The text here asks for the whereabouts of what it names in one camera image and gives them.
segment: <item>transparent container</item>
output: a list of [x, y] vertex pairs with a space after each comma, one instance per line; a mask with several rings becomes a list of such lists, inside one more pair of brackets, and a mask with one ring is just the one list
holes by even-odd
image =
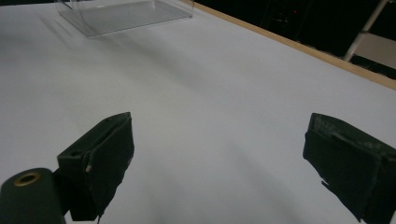
[[59, 14], [84, 35], [101, 35], [192, 17], [194, 0], [55, 0]]

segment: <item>white tabletop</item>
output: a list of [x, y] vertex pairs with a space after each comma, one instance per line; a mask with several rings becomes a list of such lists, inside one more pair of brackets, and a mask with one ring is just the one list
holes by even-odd
[[396, 147], [396, 91], [202, 11], [87, 38], [53, 4], [0, 7], [1, 183], [125, 111], [102, 223], [358, 223], [303, 159], [310, 115]]

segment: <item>wooden table edge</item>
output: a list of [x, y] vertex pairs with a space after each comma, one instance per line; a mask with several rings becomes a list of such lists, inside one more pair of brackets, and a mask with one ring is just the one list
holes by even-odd
[[341, 59], [338, 59], [338, 58], [336, 58], [336, 57], [334, 57], [334, 56], [332, 56], [330, 54], [318, 51], [316, 49], [309, 48], [308, 46], [305, 46], [305, 45], [302, 45], [302, 44], [297, 43], [295, 41], [292, 41], [290, 39], [287, 39], [287, 38], [285, 38], [285, 37], [283, 37], [281, 35], [277, 35], [277, 34], [271, 33], [269, 31], [266, 31], [266, 30], [264, 30], [264, 29], [262, 29], [262, 28], [260, 28], [258, 26], [252, 25], [252, 24], [247, 23], [245, 21], [238, 20], [237, 18], [234, 18], [234, 17], [229, 16], [227, 14], [221, 13], [219, 11], [216, 11], [215, 9], [212, 9], [210, 7], [206, 7], [206, 6], [201, 5], [199, 3], [194, 3], [194, 7], [202, 10], [203, 12], [206, 12], [206, 13], [209, 13], [209, 14], [211, 14], [213, 16], [221, 18], [221, 19], [223, 19], [225, 21], [229, 21], [229, 22], [231, 22], [233, 24], [236, 24], [238, 26], [244, 27], [244, 28], [246, 28], [246, 29], [248, 29], [250, 31], [253, 31], [253, 32], [257, 33], [257, 34], [269, 37], [269, 38], [271, 38], [271, 39], [273, 39], [273, 40], [275, 40], [275, 41], [277, 41], [279, 43], [282, 43], [282, 44], [287, 45], [287, 46], [289, 46], [291, 48], [297, 49], [297, 50], [299, 50], [299, 51], [301, 51], [303, 53], [311, 55], [311, 56], [313, 56], [313, 57], [315, 57], [317, 59], [320, 59], [323, 62], [330, 63], [330, 64], [332, 64], [332, 65], [334, 65], [336, 67], [342, 68], [342, 69], [344, 69], [344, 70], [346, 70], [348, 72], [351, 72], [351, 73], [353, 73], [355, 75], [367, 78], [367, 79], [369, 79], [369, 80], [371, 80], [371, 81], [373, 81], [373, 82], [375, 82], [377, 84], [380, 84], [382, 86], [388, 87], [388, 88], [393, 89], [393, 90], [396, 90], [396, 80], [394, 80], [394, 79], [391, 79], [391, 78], [382, 76], [382, 75], [380, 75], [378, 73], [374, 73], [374, 72], [369, 71], [367, 69], [361, 68], [361, 67], [359, 67], [359, 66], [357, 66], [357, 65], [355, 65], [353, 63], [348, 63], [348, 62], [343, 61]]

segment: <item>table edge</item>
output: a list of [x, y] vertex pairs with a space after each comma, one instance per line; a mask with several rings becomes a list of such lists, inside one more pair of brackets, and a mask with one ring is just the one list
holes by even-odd
[[241, 20], [239, 20], [239, 19], [237, 19], [235, 17], [232, 17], [232, 16], [229, 16], [229, 15], [224, 14], [222, 12], [216, 11], [215, 9], [210, 8], [210, 7], [206, 7], [206, 6], [202, 5], [202, 4], [194, 3], [194, 7], [202, 10], [203, 12], [206, 12], [208, 14], [211, 14], [213, 16], [221, 18], [221, 19], [223, 19], [225, 21], [228, 21], [228, 22], [231, 22], [231, 23], [236, 24], [238, 26], [241, 26], [243, 28], [246, 28], [246, 29], [248, 29], [248, 30], [250, 30], [252, 32], [255, 32], [257, 34], [269, 37], [269, 38], [271, 38], [271, 39], [273, 39], [273, 40], [275, 40], [275, 41], [277, 41], [279, 43], [282, 43], [282, 44], [287, 45], [287, 46], [289, 46], [289, 47], [291, 47], [293, 49], [297, 49], [300, 52], [303, 52], [303, 53], [308, 54], [310, 56], [313, 56], [313, 57], [315, 57], [317, 59], [320, 59], [320, 60], [322, 60], [325, 63], [332, 64], [332, 65], [334, 65], [336, 67], [339, 67], [341, 69], [344, 69], [344, 70], [346, 70], [346, 71], [348, 71], [350, 73], [353, 73], [353, 74], [358, 75], [360, 77], [364, 77], [366, 79], [369, 79], [370, 81], [373, 81], [373, 82], [375, 82], [377, 84], [380, 84], [382, 86], [388, 87], [388, 88], [393, 89], [393, 90], [396, 91], [396, 80], [394, 80], [394, 79], [382, 76], [382, 75], [380, 75], [378, 73], [374, 73], [372, 71], [369, 71], [367, 69], [359, 67], [359, 66], [357, 66], [357, 65], [355, 65], [353, 63], [349, 63], [349, 62], [343, 61], [343, 60], [338, 59], [338, 58], [336, 58], [336, 57], [334, 57], [334, 56], [332, 56], [330, 54], [318, 51], [316, 49], [309, 48], [308, 46], [305, 46], [303, 44], [300, 44], [300, 43], [297, 43], [297, 42], [292, 41], [290, 39], [287, 39], [286, 37], [283, 37], [281, 35], [274, 34], [272, 32], [264, 30], [264, 29], [262, 29], [262, 28], [260, 28], [258, 26], [250, 24], [248, 22], [241, 21]]

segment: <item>screw hole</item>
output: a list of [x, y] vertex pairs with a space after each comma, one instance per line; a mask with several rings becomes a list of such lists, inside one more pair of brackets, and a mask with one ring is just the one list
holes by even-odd
[[72, 157], [79, 156], [79, 155], [81, 155], [81, 151], [73, 151], [72, 153], [70, 153], [70, 155], [71, 155]]
[[24, 187], [35, 183], [40, 178], [40, 173], [31, 172], [25, 175], [21, 175], [18, 179], [15, 180], [14, 185], [17, 187]]

